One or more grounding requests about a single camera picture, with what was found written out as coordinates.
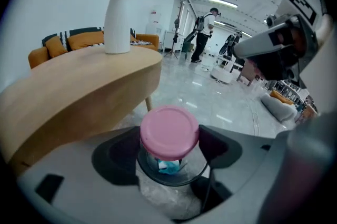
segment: gray cushion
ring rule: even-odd
[[[296,115],[296,109],[292,108],[291,105],[282,103],[280,100],[269,96],[267,93],[261,97],[261,101],[270,113],[280,122],[289,120]]]

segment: white cabinet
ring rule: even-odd
[[[172,49],[173,38],[174,32],[165,31],[163,48]],[[181,51],[181,49],[183,48],[184,39],[185,37],[178,33],[177,43],[174,43],[173,47],[174,51]]]

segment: jar lid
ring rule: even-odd
[[[141,123],[145,149],[161,160],[185,157],[197,144],[199,124],[186,109],[165,105],[152,109]]]

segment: person's arm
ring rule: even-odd
[[[209,18],[209,29],[212,30],[214,28],[215,17],[214,15],[210,15],[208,16],[208,18]]]

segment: white vase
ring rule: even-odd
[[[110,0],[104,21],[104,48],[109,54],[130,51],[129,0]]]

